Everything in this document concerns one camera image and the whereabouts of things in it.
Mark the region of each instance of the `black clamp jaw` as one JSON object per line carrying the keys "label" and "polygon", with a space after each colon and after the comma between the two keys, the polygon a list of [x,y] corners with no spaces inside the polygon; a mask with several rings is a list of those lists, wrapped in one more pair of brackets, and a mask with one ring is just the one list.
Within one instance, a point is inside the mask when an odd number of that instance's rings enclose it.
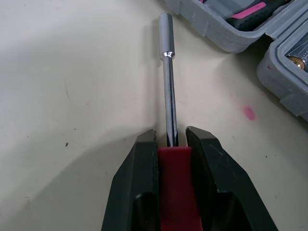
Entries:
{"label": "black clamp jaw", "polygon": [[[187,127],[203,231],[277,231],[248,174],[210,132]],[[160,231],[154,130],[140,135],[112,181],[102,231]]]}

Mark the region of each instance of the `gray tool case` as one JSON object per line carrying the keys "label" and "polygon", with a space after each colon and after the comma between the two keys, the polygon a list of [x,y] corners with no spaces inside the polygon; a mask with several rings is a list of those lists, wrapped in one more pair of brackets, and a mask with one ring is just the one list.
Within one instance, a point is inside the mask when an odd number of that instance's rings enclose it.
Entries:
{"label": "gray tool case", "polygon": [[239,31],[225,20],[254,0],[165,0],[175,14],[186,18],[203,37],[231,53],[240,53],[261,36],[273,39],[257,67],[261,83],[295,116],[308,121],[308,73],[286,55],[303,38],[308,39],[308,0],[292,0],[253,31]]}

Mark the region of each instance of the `pink stain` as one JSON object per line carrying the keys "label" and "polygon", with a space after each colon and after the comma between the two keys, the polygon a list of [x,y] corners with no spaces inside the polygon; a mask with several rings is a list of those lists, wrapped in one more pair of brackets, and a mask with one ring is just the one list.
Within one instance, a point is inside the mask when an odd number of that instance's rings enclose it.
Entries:
{"label": "pink stain", "polygon": [[250,106],[244,106],[243,112],[249,120],[255,120],[256,119],[256,114]]}

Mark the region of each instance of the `white table surface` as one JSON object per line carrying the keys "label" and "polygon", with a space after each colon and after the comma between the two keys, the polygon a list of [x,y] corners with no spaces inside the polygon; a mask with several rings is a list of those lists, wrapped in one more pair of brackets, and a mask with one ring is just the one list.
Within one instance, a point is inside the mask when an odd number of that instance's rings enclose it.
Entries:
{"label": "white table surface", "polygon": [[[136,137],[155,128],[165,144],[165,11],[157,0],[0,2],[1,231],[99,231]],[[225,53],[176,17],[174,34],[180,142],[188,125],[211,131],[278,229],[308,230],[308,125],[258,82],[263,53]]]}

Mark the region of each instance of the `stain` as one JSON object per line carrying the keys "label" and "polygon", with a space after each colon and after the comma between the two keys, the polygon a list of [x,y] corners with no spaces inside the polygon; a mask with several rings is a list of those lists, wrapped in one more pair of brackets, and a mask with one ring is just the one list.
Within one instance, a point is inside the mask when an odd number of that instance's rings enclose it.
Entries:
{"label": "stain", "polygon": [[68,95],[68,90],[67,90],[66,79],[64,79],[64,86],[65,86],[65,92],[66,92],[67,98],[68,98],[68,100],[69,100],[69,95]]}
{"label": "stain", "polygon": [[249,120],[255,120],[256,119],[256,114],[254,110],[250,106],[244,106],[243,107],[243,113]]}

